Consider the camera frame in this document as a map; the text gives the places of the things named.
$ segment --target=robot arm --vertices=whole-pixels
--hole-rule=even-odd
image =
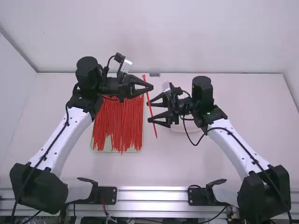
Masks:
[[[242,181],[239,192],[224,190],[221,184],[225,179],[211,182],[205,189],[198,191],[197,198],[204,198],[204,201],[209,201],[211,205],[218,202],[234,205],[239,208],[241,216],[251,223],[260,223],[290,211],[288,172],[281,165],[270,165],[238,134],[227,115],[214,105],[210,78],[195,77],[192,80],[192,95],[180,87],[174,87],[172,83],[164,83],[162,87],[163,92],[150,102],[151,106],[165,107],[167,111],[148,118],[148,122],[170,128],[173,123],[179,123],[180,116],[183,116],[181,119],[184,123],[185,115],[192,114],[196,126],[219,145]],[[178,96],[183,92],[187,93],[188,97],[179,99]],[[162,102],[155,103],[159,99],[162,99]]]
[[[97,182],[78,178],[74,185],[59,179],[64,163],[81,134],[100,111],[105,98],[103,95],[117,96],[122,103],[125,98],[153,90],[153,85],[128,74],[131,61],[119,53],[113,57],[120,64],[117,77],[107,77],[108,65],[103,68],[93,57],[83,57],[78,61],[78,83],[65,105],[66,114],[29,162],[26,165],[16,163],[10,171],[16,198],[13,213],[17,203],[56,214],[66,203],[84,199],[94,203],[98,200]],[[135,85],[144,88],[136,89]]]

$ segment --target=bundle of red cable ties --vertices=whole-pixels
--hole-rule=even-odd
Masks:
[[[111,137],[111,151],[120,153],[142,147],[144,96],[125,99],[124,103],[104,99],[93,127],[93,149],[103,151],[105,140]]]

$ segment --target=black mounting bracket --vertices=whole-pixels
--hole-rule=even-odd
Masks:
[[[225,183],[226,179],[219,179],[210,182],[206,188],[201,188],[198,185],[188,187],[188,203],[190,206],[207,206],[207,205],[228,205],[227,203],[218,202],[214,196],[212,187],[214,185]]]
[[[114,205],[117,201],[117,188],[116,187],[102,187],[98,186],[98,182],[87,178],[78,177],[78,180],[90,182],[93,184],[92,191],[89,198],[84,200],[75,201],[76,204],[104,204]]]

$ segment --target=metal rail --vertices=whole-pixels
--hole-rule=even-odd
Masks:
[[[0,189],[0,216],[10,216],[14,205],[12,189]],[[291,191],[293,219],[299,219],[299,189]],[[102,205],[76,204],[78,217],[104,217]],[[106,205],[106,209],[114,217],[176,217],[176,218],[212,218],[223,206],[190,206],[187,202],[187,187],[118,187],[116,205]],[[18,205],[16,216],[31,216],[37,210]],[[239,217],[234,208],[235,217]],[[73,205],[69,205],[67,216],[73,216]],[[41,212],[40,216],[53,216]],[[219,218],[226,218],[223,212]],[[282,214],[274,219],[287,219]]]

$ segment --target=white tabletop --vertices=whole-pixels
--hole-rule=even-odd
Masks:
[[[191,92],[192,78],[198,74],[161,74],[149,77],[154,85],[150,98],[162,91],[162,83]],[[283,165],[291,177],[291,187],[299,187],[296,172],[299,114],[281,74],[201,74],[212,79],[215,103],[228,115],[239,134],[273,166]],[[37,75],[22,113],[12,144],[0,170],[0,186],[9,187],[10,168],[26,163],[44,144],[64,114],[71,97],[75,75],[51,73]],[[154,114],[163,108],[154,108]],[[94,152],[90,148],[93,126],[80,137],[62,172],[62,179],[86,177],[100,185],[115,186],[189,186],[205,185],[220,179],[238,188],[238,173],[222,150],[208,137],[193,147],[185,133],[157,126],[156,139],[152,124],[146,119],[144,144],[138,153]],[[193,141],[202,132],[190,134]]]

